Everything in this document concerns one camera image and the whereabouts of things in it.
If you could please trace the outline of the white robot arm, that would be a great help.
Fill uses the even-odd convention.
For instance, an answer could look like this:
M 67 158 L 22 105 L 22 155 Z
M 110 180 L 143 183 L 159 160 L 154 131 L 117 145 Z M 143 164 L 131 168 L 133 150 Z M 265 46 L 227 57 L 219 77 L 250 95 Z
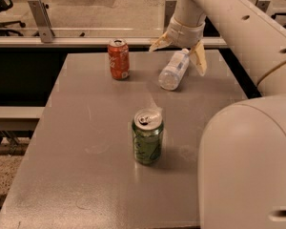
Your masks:
M 178 0 L 151 48 L 193 48 L 206 19 L 261 95 L 224 108 L 204 129 L 200 227 L 286 229 L 286 29 L 248 0 Z

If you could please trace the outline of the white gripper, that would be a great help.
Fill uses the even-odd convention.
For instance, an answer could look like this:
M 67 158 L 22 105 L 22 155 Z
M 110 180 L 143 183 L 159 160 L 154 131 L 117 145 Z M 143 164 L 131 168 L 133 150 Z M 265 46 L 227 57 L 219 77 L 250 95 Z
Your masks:
M 178 48 L 191 48 L 189 52 L 190 61 L 201 76 L 207 71 L 206 55 L 204 45 L 200 41 L 203 37 L 206 15 L 204 13 L 196 16 L 191 25 L 186 25 L 174 14 L 169 26 L 156 41 L 149 47 L 150 52 L 166 48 L 170 45 Z

